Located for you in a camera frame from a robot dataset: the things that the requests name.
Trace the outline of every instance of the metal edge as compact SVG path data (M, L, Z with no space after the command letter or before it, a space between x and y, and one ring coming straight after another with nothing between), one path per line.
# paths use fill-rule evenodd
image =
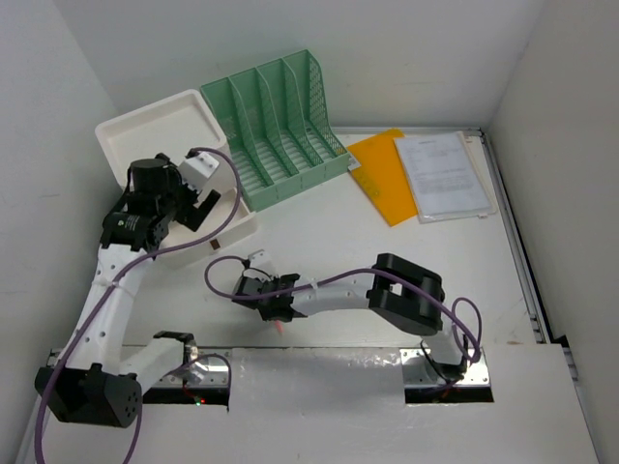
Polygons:
M393 129L396 126L389 127L333 127L333 132L336 135L354 135L359 133L380 133L384 131L388 131L389 129ZM456 132L462 131L464 135L477 135L482 136L484 133L480 128L471 128L468 126L453 126L453 127L444 127L444 128L433 128L433 127L418 127L418 128L398 128L405 134L425 134L425 133L443 133L443 132Z
M538 343L550 343L551 338L548 333L547 321L545 319L542 306L538 300L537 293L535 292L535 284L533 283L533 277L529 271L529 267L526 264L527 259L524 254L524 248L522 239L516 228L516 220L512 207L507 197L507 191L501 177L501 171L499 170L494 150L492 149L491 141L487 134L481 133L480 138L482 140L482 146L484 147L484 153L486 155L487 165L490 171L490 178L496 193L496 200L499 204L499 209L502 213L503 225L507 238L510 243L510 249L512 250L512 256L514 263L516 264L516 272L518 280L520 281L520 287L522 288L522 294L526 302L526 307L531 317L531 324L533 325L533 332L536 336Z

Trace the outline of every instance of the green plastic rack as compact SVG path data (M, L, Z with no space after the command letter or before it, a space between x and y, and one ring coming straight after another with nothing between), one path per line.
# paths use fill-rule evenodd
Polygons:
M346 172L329 125L322 71L307 50L200 88L225 133L254 211Z

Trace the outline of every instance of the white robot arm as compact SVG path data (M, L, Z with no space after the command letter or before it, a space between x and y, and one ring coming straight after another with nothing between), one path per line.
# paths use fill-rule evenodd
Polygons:
M59 421L127 427L136 416L134 403L165 374L196 356L190 333L162 332L121 361L133 300L154 258L143 260L120 279L117 275L136 258L158 249L171 221L197 230L220 198L211 190L194 206L218 166L211 155L194 151L179 166L163 154L132 163L127 187L103 221L99 264L70 342L107 288L117 288L78 341L54 386L49 408ZM35 381L39 394L52 371L49 366L39 369Z

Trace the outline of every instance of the white wall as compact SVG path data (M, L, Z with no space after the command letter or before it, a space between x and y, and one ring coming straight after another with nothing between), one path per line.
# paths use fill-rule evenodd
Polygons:
M619 2L549 0L491 135L603 462L619 462Z
M337 125L489 123L544 0L54 0L121 111L309 48Z
M0 2L0 462L64 345L118 193L94 128L116 111L51 0Z

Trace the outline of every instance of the metal mounting plate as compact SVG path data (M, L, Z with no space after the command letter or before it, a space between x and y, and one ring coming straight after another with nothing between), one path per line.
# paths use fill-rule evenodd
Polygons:
M438 377L434 369L426 360L421 348L403 348L399 350L402 363L402 375L406 389L433 389L444 385L444 381ZM478 389L490 387L490 376L487 371L486 354L482 350L482 358L469 365L462 380L456 383L456 387L463 389Z

